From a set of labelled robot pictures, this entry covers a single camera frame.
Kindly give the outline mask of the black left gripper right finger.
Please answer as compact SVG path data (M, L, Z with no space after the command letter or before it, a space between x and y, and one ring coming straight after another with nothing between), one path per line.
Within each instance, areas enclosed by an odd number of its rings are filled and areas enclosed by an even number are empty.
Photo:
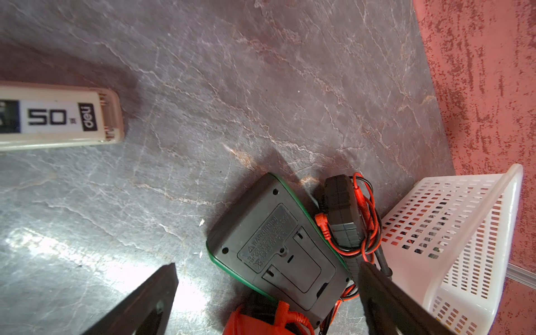
M360 300L370 334L451 334L375 265L363 263Z

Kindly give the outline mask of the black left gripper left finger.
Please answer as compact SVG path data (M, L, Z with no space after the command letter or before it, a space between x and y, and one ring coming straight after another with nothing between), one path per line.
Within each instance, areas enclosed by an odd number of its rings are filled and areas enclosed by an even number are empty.
M164 334L178 284L175 264L163 265L85 334Z

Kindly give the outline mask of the bright red multimeter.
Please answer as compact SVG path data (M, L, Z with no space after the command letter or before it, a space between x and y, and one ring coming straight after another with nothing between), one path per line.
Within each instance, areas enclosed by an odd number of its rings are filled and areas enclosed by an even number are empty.
M284 301L274 302L253 292L230 316L223 335L315 334L309 319L290 309Z

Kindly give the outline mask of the white plastic basket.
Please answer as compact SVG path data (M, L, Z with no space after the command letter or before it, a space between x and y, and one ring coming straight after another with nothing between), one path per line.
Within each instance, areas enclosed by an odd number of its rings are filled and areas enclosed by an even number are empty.
M454 334L488 334L503 294L523 167L427 177L383 218L393 280Z

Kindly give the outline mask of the white black stapler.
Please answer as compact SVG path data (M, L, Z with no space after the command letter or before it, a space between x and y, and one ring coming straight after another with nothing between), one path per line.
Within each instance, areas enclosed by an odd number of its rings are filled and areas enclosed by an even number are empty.
M1 151L123 141L119 96L110 89L1 82Z

